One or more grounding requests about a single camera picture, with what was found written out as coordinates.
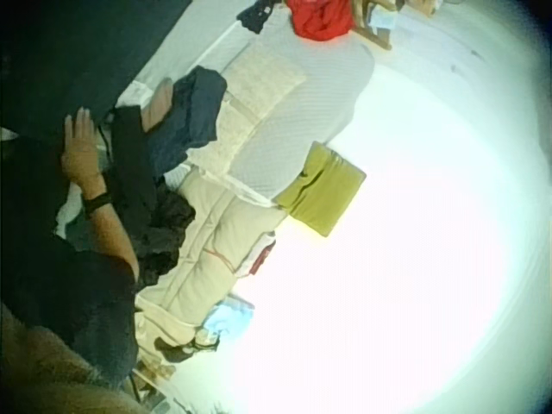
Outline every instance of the folded clothes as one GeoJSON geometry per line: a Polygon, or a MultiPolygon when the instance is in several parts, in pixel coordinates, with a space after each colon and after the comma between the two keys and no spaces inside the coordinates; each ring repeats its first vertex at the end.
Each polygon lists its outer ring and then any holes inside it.
{"type": "Polygon", "coordinates": [[[356,166],[314,142],[303,171],[274,201],[293,218],[328,236],[365,178],[356,166]]]}
{"type": "Polygon", "coordinates": [[[156,178],[186,160],[186,151],[216,141],[216,119],[226,80],[201,66],[174,84],[172,108],[163,122],[147,135],[156,178]]]}

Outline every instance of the navy blue fabric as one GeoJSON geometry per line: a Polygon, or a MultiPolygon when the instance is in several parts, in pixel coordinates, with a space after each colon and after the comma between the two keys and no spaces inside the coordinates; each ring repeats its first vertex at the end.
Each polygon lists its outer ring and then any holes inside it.
{"type": "Polygon", "coordinates": [[[201,66],[174,84],[171,111],[147,134],[155,178],[184,161],[188,149],[216,140],[216,118],[226,86],[218,72],[201,66]]]}

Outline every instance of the fabric pile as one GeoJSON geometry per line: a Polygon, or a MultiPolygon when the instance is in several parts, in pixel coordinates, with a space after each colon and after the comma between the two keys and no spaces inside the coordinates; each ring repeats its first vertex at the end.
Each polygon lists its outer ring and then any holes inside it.
{"type": "MultiPolygon", "coordinates": [[[[104,176],[140,263],[138,289],[155,285],[159,276],[178,263],[195,211],[185,198],[168,189],[163,174],[185,160],[189,147],[216,139],[216,118],[225,89],[226,82],[217,72],[195,68],[174,85],[171,110],[147,134],[142,130],[140,107],[113,112],[113,166],[104,176]]],[[[77,250],[95,249],[84,213],[67,227],[66,239],[77,250]]]]}

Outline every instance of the fingers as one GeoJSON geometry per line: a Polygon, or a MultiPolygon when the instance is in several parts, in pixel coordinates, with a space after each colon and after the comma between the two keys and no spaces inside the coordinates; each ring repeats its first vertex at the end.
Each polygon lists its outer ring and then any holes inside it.
{"type": "Polygon", "coordinates": [[[85,109],[80,108],[77,111],[77,121],[75,121],[75,138],[78,140],[83,139],[84,124],[85,124],[85,109]]]}
{"type": "Polygon", "coordinates": [[[66,116],[65,121],[65,136],[66,136],[66,148],[71,145],[72,142],[72,118],[70,115],[66,116]]]}

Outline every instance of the red garment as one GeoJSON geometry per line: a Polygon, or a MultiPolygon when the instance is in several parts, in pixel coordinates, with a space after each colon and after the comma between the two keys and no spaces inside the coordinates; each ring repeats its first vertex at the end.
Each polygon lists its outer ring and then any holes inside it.
{"type": "Polygon", "coordinates": [[[345,35],[353,26],[350,0],[287,0],[295,33],[314,41],[345,35]]]}

